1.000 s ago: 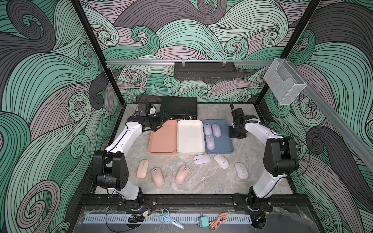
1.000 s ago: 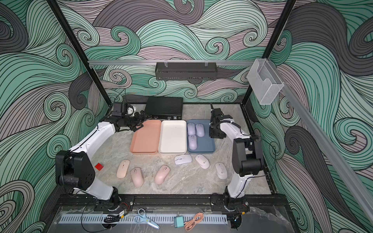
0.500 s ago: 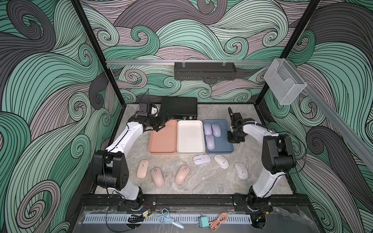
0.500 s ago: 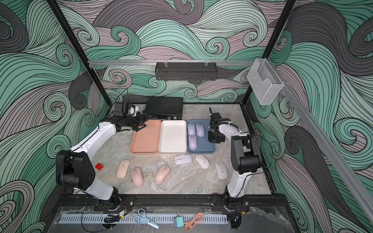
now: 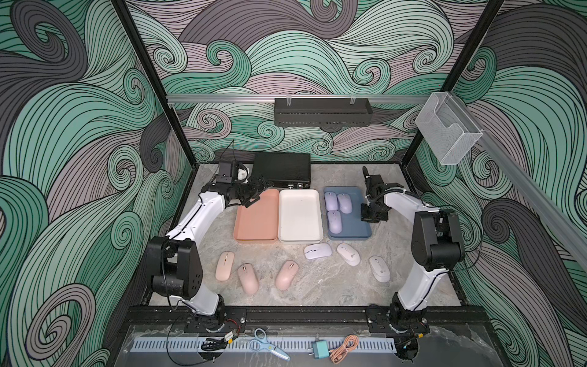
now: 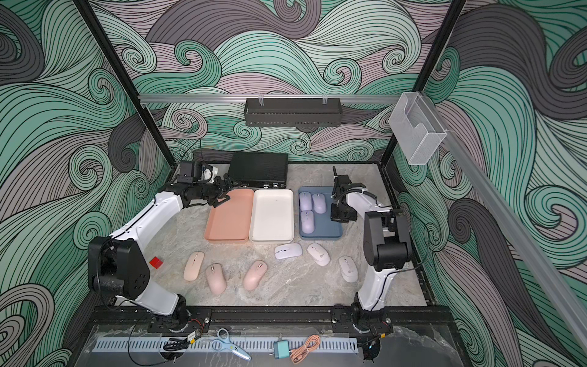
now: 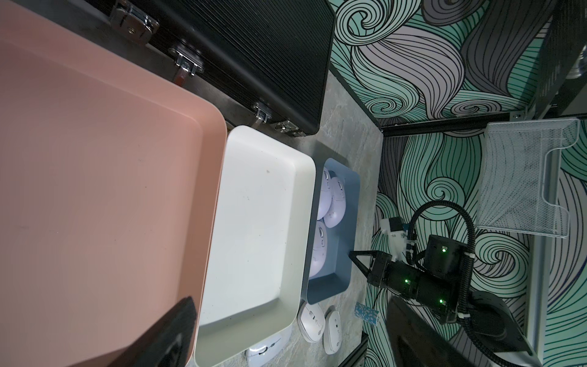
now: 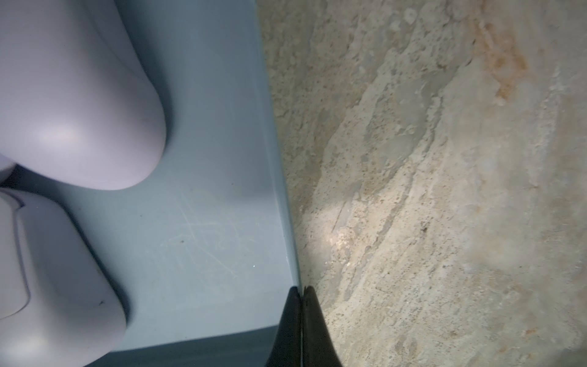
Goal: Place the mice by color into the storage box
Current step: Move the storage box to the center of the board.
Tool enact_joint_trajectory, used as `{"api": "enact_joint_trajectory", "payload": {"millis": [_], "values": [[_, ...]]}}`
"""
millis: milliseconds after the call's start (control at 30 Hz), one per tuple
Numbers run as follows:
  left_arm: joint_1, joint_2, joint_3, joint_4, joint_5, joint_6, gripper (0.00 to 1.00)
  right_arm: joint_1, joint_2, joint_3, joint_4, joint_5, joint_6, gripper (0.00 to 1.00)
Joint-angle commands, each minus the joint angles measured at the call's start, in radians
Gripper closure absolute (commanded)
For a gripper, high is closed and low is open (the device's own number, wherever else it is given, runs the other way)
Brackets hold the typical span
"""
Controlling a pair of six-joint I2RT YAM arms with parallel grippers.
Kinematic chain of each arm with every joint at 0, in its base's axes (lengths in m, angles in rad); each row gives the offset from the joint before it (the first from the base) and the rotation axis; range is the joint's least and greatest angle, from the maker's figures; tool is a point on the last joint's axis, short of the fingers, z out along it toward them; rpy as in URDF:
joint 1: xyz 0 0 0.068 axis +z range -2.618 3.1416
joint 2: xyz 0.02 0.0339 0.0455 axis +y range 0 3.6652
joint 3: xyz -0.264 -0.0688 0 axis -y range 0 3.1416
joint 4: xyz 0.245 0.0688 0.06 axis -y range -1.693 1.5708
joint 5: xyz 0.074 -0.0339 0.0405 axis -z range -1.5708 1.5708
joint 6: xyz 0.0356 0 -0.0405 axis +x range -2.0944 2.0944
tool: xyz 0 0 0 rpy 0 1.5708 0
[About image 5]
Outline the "purple mouse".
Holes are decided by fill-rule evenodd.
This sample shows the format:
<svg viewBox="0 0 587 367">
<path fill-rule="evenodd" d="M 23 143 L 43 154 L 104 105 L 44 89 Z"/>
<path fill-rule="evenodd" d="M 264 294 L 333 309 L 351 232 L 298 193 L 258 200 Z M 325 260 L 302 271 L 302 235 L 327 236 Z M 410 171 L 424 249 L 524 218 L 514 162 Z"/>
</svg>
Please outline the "purple mouse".
<svg viewBox="0 0 587 367">
<path fill-rule="evenodd" d="M 328 228 L 331 234 L 342 232 L 342 215 L 338 210 L 327 212 Z"/>
<path fill-rule="evenodd" d="M 327 212 L 339 210 L 339 201 L 336 193 L 332 191 L 325 191 L 323 197 Z"/>
<path fill-rule="evenodd" d="M 339 211 L 344 214 L 351 214 L 353 212 L 353 201 L 349 194 L 340 193 L 337 195 L 339 203 Z"/>
</svg>

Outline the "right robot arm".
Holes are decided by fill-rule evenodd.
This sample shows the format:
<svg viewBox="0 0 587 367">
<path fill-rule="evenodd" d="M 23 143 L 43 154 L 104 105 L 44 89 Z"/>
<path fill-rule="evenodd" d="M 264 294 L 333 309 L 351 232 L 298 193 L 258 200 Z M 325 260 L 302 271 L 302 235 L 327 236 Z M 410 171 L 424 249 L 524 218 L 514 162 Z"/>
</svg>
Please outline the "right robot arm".
<svg viewBox="0 0 587 367">
<path fill-rule="evenodd" d="M 395 211 L 412 225 L 411 271 L 401 289 L 394 294 L 388 317 L 397 330 L 423 329 L 428 298 L 439 281 L 465 257 L 460 219 L 453 210 L 425 203 L 398 183 L 385 183 L 379 174 L 362 168 L 366 202 L 361 205 L 361 220 L 380 223 Z"/>
</svg>

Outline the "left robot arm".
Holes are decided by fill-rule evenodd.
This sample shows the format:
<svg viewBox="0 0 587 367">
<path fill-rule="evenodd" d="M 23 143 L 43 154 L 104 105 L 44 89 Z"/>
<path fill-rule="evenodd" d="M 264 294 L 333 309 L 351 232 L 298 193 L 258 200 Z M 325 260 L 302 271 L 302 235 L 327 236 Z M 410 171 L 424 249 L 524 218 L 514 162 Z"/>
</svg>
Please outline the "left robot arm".
<svg viewBox="0 0 587 367">
<path fill-rule="evenodd" d="M 264 177 L 204 185 L 195 206 L 175 228 L 152 238 L 145 249 L 150 290 L 167 299 L 172 310 L 185 307 L 208 329 L 226 323 L 225 302 L 203 282 L 198 245 L 212 223 L 227 207 L 249 207 L 273 187 Z"/>
</svg>

